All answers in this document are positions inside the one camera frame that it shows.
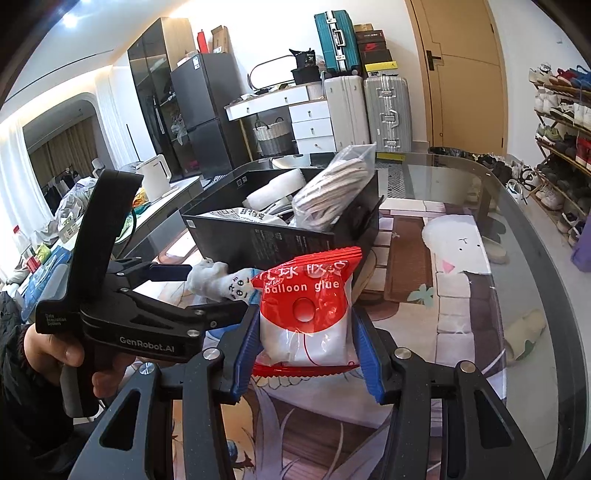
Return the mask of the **person's left hand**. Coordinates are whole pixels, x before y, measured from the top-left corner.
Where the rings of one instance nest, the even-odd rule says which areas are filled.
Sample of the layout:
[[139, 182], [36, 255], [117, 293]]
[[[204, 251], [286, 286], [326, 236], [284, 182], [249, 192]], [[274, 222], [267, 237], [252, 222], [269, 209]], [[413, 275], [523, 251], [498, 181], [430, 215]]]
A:
[[[77, 340], [42, 334], [35, 326], [27, 329], [23, 347], [30, 367], [54, 384], [59, 383], [63, 365], [77, 368], [84, 360], [84, 349]], [[117, 353], [106, 368], [92, 375], [94, 395], [97, 398], [115, 395], [127, 367], [134, 361], [133, 355]]]

